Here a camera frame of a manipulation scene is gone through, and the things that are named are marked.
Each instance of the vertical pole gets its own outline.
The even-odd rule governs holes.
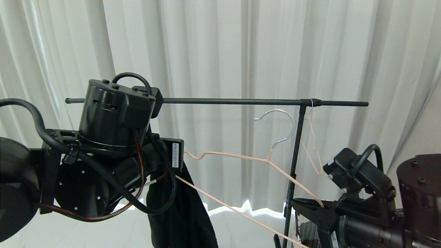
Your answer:
[[[303,119],[305,118],[305,112],[306,112],[306,105],[301,105],[299,110],[299,122],[297,123],[297,132],[295,134],[295,143],[294,143],[294,153],[292,155],[292,162],[291,162],[291,172],[290,175],[293,178],[296,178],[295,174],[295,168],[297,166],[297,157],[299,155],[299,147],[300,147],[300,139],[302,137],[302,128],[303,128]],[[286,205],[284,209],[284,216],[285,216],[285,229],[284,229],[284,235],[288,236],[289,234],[289,224],[291,222],[291,199],[294,197],[294,186],[295,184],[291,181],[289,181],[288,184],[288,193],[286,196]],[[288,243],[288,240],[283,239],[283,245],[282,248],[286,248]]]

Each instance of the curtain fold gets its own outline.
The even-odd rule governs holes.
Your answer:
[[[376,143],[387,170],[439,76],[437,1],[0,3],[0,97],[31,101],[53,128],[78,128],[82,105],[64,98],[84,97],[89,79],[131,71],[164,97],[368,101],[367,108],[314,108],[315,146],[326,163],[344,147],[362,153]],[[299,108],[292,106],[164,105],[151,125],[161,136],[184,139],[196,155],[266,158],[292,126],[278,113],[253,121],[273,108],[297,121]],[[2,109],[0,117],[2,136],[40,146],[24,110]],[[302,141],[318,166],[307,121]],[[273,154],[286,172],[293,147],[290,139]],[[214,155],[186,161],[196,185],[231,205],[249,199],[253,209],[283,208],[288,180],[268,165]],[[320,198],[339,196],[302,147],[296,173]],[[307,197],[298,189],[295,196]]]

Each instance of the hanger hook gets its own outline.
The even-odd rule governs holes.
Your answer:
[[[272,110],[268,110],[268,111],[266,111],[261,117],[256,117],[256,118],[254,118],[254,120],[261,120],[263,117],[265,117],[265,115],[267,115],[267,114],[269,114],[269,113],[271,113],[271,112],[282,112],[282,113],[286,114],[286,115],[291,119],[291,123],[292,123],[292,130],[291,130],[291,133],[290,133],[286,138],[281,139],[281,140],[279,140],[279,141],[276,141],[276,142],[273,144],[273,147],[271,148],[272,150],[274,150],[274,148],[276,147],[276,145],[277,145],[278,143],[284,142],[285,140],[291,138],[291,136],[294,134],[295,121],[294,121],[294,118],[293,118],[288,112],[286,112],[285,110],[282,110],[282,109],[272,109]]]

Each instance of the bolt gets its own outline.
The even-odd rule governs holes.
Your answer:
[[[425,180],[424,178],[420,177],[420,178],[418,178],[418,182],[419,182],[420,184],[425,184],[425,183],[426,183],[426,180]]]

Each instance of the black metal rod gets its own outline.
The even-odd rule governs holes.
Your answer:
[[[84,103],[84,98],[66,98],[67,104]],[[227,99],[227,98],[164,98],[168,104],[226,104],[226,105],[299,105],[299,106],[354,106],[366,107],[365,101],[322,101],[319,99]]]
[[[299,147],[300,147],[300,139],[302,137],[302,129],[303,129],[303,119],[305,118],[306,106],[301,106],[299,110],[299,120],[297,122],[297,132],[295,134],[295,142],[294,142],[294,152],[292,154],[292,162],[291,162],[291,171],[290,175],[293,178],[296,178],[295,168],[297,167],[297,157],[299,156]],[[295,184],[289,181],[288,184],[288,192],[286,195],[286,211],[285,211],[285,229],[283,234],[288,236],[289,234],[289,224],[291,222],[291,199],[294,197],[294,188]],[[288,244],[288,240],[283,239],[282,248],[286,248]]]

